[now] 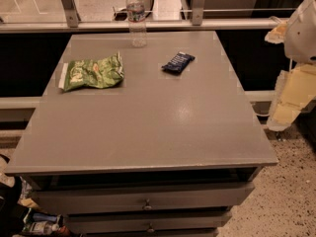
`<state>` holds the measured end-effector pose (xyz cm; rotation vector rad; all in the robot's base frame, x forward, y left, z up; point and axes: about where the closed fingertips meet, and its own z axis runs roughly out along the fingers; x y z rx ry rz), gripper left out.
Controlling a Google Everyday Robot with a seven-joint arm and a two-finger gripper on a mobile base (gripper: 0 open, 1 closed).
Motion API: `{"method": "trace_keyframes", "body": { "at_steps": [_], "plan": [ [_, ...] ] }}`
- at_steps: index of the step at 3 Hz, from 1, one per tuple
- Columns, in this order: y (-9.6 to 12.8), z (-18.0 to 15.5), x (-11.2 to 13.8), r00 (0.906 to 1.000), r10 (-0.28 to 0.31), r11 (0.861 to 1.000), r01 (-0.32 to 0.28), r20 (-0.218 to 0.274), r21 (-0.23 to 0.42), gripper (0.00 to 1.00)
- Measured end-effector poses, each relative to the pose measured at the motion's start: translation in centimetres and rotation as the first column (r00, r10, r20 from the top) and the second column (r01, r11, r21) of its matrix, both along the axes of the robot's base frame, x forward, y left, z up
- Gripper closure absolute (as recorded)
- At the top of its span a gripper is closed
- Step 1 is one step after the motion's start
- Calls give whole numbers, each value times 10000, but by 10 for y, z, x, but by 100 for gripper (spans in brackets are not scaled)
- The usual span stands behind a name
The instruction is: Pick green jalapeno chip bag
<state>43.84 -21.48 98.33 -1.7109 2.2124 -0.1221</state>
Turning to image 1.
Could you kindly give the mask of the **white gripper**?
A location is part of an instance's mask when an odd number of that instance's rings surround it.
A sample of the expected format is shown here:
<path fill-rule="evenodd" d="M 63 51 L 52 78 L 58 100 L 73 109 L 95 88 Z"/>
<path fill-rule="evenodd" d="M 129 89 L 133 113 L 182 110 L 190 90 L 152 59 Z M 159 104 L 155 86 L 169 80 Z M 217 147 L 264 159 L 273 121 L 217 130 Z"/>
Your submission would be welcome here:
<path fill-rule="evenodd" d="M 282 70 L 276 79 L 267 127 L 284 131 L 316 97 L 316 0 L 304 0 L 287 21 L 281 21 L 265 36 L 265 41 L 284 42 L 285 56 L 298 64 Z"/>

